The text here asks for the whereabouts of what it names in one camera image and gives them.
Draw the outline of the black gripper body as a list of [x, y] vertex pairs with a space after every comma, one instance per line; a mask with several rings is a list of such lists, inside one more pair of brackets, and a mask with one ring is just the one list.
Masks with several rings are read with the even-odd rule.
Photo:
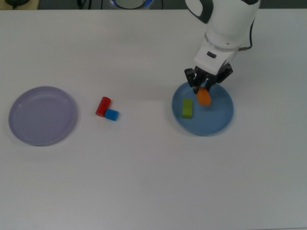
[[201, 83], [204, 83], [205, 80], [208, 80], [211, 83], [221, 83], [233, 73], [233, 69], [230, 63], [227, 63], [226, 65], [222, 66], [216, 75], [210, 74], [209, 72], [204, 71], [198, 66], [195, 67], [195, 71], [196, 78]]

